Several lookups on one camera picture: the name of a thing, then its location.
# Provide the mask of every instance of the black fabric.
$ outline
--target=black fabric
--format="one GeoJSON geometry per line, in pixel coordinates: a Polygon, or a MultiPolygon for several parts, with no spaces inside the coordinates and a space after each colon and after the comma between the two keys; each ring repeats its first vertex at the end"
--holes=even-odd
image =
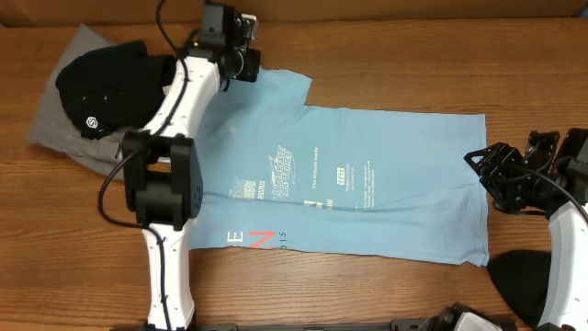
{"type": "Polygon", "coordinates": [[[490,278],[513,312],[536,328],[548,294],[551,253],[517,250],[492,258],[490,278]]]}
{"type": "Polygon", "coordinates": [[[175,72],[171,55],[148,56],[141,40],[89,51],[57,76],[65,113],[82,136],[99,139],[142,128],[164,100],[175,72]]]}

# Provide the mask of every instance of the gray cloth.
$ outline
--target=gray cloth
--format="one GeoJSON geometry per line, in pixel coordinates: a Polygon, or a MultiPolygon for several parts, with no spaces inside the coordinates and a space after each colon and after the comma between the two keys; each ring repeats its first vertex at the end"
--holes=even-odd
{"type": "MultiPolygon", "coordinates": [[[[113,45],[116,43],[97,34],[87,26],[80,25],[51,72],[28,133],[29,143],[66,153],[83,166],[104,175],[108,174],[119,161],[117,152],[124,131],[115,132],[100,140],[82,138],[63,110],[59,90],[55,86],[55,79],[63,67],[78,56],[88,51],[113,45]]],[[[122,172],[117,174],[116,179],[122,179],[122,172]]]]}

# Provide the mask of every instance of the wood grain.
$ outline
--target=wood grain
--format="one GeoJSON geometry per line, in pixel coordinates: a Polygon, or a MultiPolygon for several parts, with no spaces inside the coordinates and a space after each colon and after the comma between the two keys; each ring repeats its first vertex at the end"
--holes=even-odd
{"type": "MultiPolygon", "coordinates": [[[[189,25],[171,25],[181,40],[189,25]]],[[[154,26],[97,27],[168,52],[154,26]]],[[[265,68],[313,79],[308,104],[487,116],[488,143],[588,126],[588,21],[498,19],[263,24],[265,68]]],[[[149,305],[141,235],[104,223],[102,177],[25,143],[72,28],[0,29],[0,330],[107,330],[149,305]]],[[[132,220],[120,184],[107,208],[132,220]]],[[[493,256],[550,249],[547,221],[489,215],[493,256]]],[[[199,321],[241,325],[384,322],[459,301],[513,316],[485,268],[291,251],[190,252],[199,321]]]]}
{"type": "MultiPolygon", "coordinates": [[[[159,0],[4,0],[26,13],[13,26],[128,25],[155,23],[159,0]]],[[[365,19],[571,17],[587,0],[224,0],[263,22],[365,19]]],[[[203,0],[171,0],[165,22],[200,20],[203,0]]]]}
{"type": "Polygon", "coordinates": [[[5,26],[36,26],[15,0],[0,0],[0,24],[5,26]]]}

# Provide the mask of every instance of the wooden table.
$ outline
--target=wooden table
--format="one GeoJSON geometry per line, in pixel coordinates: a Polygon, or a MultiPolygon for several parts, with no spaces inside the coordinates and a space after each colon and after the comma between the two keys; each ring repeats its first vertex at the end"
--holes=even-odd
{"type": "MultiPolygon", "coordinates": [[[[181,40],[191,27],[173,25],[181,40]]],[[[96,28],[168,52],[155,26],[96,28]]],[[[103,180],[25,143],[40,94],[75,29],[0,29],[0,330],[106,330],[148,312],[138,231],[102,221],[103,180]]],[[[588,20],[435,20],[263,25],[265,68],[313,79],[308,104],[487,115],[488,142],[588,127],[588,20]]],[[[126,211],[121,185],[107,208],[126,211]]],[[[493,256],[550,249],[547,221],[490,211],[493,256]]],[[[244,248],[190,252],[203,323],[385,322],[463,302],[510,315],[485,268],[244,248]]]]}

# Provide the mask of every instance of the printed graphic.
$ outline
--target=printed graphic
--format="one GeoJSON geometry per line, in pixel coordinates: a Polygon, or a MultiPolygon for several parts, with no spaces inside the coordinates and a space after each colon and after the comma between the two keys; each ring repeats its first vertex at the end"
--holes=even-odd
{"type": "Polygon", "coordinates": [[[263,244],[264,242],[268,241],[269,239],[271,239],[274,234],[276,234],[273,231],[263,231],[263,232],[257,232],[257,231],[251,231],[249,232],[249,235],[263,235],[264,237],[259,239],[255,244],[251,245],[251,248],[262,248],[260,247],[261,244],[263,244]]]}
{"type": "Polygon", "coordinates": [[[304,200],[304,205],[305,206],[316,206],[316,208],[322,209],[322,202],[304,200]]]}
{"type": "Polygon", "coordinates": [[[312,189],[316,188],[316,177],[319,174],[319,147],[314,147],[314,169],[312,169],[312,189]]]}
{"type": "Polygon", "coordinates": [[[347,164],[347,172],[345,173],[345,191],[350,191],[356,189],[356,169],[351,166],[351,171],[349,171],[349,164],[347,164]]]}
{"type": "Polygon", "coordinates": [[[260,200],[264,199],[266,194],[266,182],[264,180],[259,181],[259,188],[257,189],[257,198],[260,200]]]}
{"type": "Polygon", "coordinates": [[[345,168],[337,168],[337,185],[345,185],[345,168]]]}
{"type": "Polygon", "coordinates": [[[95,129],[98,127],[98,120],[95,117],[90,116],[85,120],[85,125],[87,125],[88,128],[95,129]]]}
{"type": "Polygon", "coordinates": [[[232,233],[232,238],[231,238],[231,232],[227,233],[227,243],[242,243],[243,242],[243,231],[241,231],[241,236],[239,238],[237,238],[237,233],[232,233]]]}
{"type": "Polygon", "coordinates": [[[371,162],[364,165],[364,209],[374,208],[376,202],[376,172],[371,162]]]}
{"type": "Polygon", "coordinates": [[[276,158],[269,157],[272,169],[272,194],[275,198],[287,198],[295,184],[296,169],[292,152],[282,146],[277,147],[276,158]]]}
{"type": "Polygon", "coordinates": [[[279,233],[279,243],[282,244],[280,246],[281,249],[287,249],[288,247],[286,244],[288,243],[288,239],[286,238],[286,233],[279,233]]]}
{"type": "Polygon", "coordinates": [[[229,197],[237,199],[255,199],[255,183],[253,180],[237,180],[229,190],[229,197]]]}

